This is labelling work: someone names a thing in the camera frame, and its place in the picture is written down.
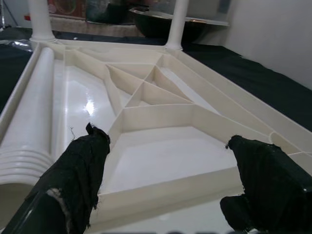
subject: glossy white surface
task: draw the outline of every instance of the glossy white surface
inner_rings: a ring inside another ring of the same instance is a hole
[[[86,135],[88,122],[108,132],[116,116],[104,82],[75,66],[68,66],[65,85],[64,146]]]
[[[119,163],[107,186],[110,192],[218,171],[236,164],[224,143],[194,127],[123,133],[110,157]]]

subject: black fabric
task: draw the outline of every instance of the black fabric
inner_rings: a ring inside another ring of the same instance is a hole
[[[57,217],[65,215],[66,220],[59,223],[45,220],[44,222],[47,223],[45,227],[58,225],[58,229],[62,230],[61,233],[65,229],[70,234],[82,234],[85,231],[86,226],[89,225],[91,210],[93,207],[96,208],[98,203],[98,190],[103,179],[104,163],[110,152],[108,135],[90,124],[86,129],[89,135],[72,141],[60,158],[40,177],[25,199],[25,203],[10,221],[7,229],[22,226],[20,229],[23,231],[26,230],[23,227],[31,227],[41,222],[40,219],[36,219],[40,215],[33,215],[32,218],[27,216],[27,211],[34,210],[36,211],[34,214],[52,211]],[[41,199],[47,199],[46,196],[50,195],[48,192],[51,189],[57,189],[59,192],[57,198],[61,198],[64,202],[64,207],[61,206],[61,210],[60,203],[55,210],[55,205],[52,206],[52,203],[55,204],[55,202],[51,200],[47,201],[51,207],[46,206],[46,210],[37,205]]]
[[[249,232],[256,228],[245,195],[226,196],[221,199],[220,206],[226,220],[234,230]]]
[[[234,136],[228,146],[257,228],[312,232],[312,177],[275,145]]]
[[[45,193],[23,202],[2,234],[67,234],[59,203]]]
[[[18,82],[31,53],[0,44],[0,113]]]

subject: dark bowl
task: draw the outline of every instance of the dark bowl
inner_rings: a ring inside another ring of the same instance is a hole
[[[171,15],[148,11],[140,7],[129,10],[133,15],[134,22],[139,31],[147,38],[165,38],[168,39]],[[182,41],[192,42],[196,40],[207,28],[208,25],[204,21],[196,19],[188,19],[185,21]]]

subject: white pillar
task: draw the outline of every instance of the white pillar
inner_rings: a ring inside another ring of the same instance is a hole
[[[182,50],[181,41],[189,0],[176,0],[174,17],[171,22],[167,49]]]
[[[34,185],[50,156],[54,52],[43,48],[0,146],[0,184]]]
[[[28,0],[33,34],[30,38],[34,42],[56,41],[49,18],[47,0]]]

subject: white tube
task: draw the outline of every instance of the white tube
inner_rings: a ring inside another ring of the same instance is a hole
[[[169,38],[166,44],[167,49],[182,50],[181,41],[188,5],[189,0],[176,0],[175,2],[174,17],[171,22]]]
[[[10,169],[14,163],[21,171],[27,168],[34,175],[53,163],[50,156],[53,68],[54,52],[43,48],[1,143],[0,162],[4,163],[1,169],[7,167],[7,173],[6,176],[0,174],[0,184],[3,178],[7,182],[10,175],[18,182]]]
[[[34,42],[55,41],[51,30],[47,0],[28,0]]]

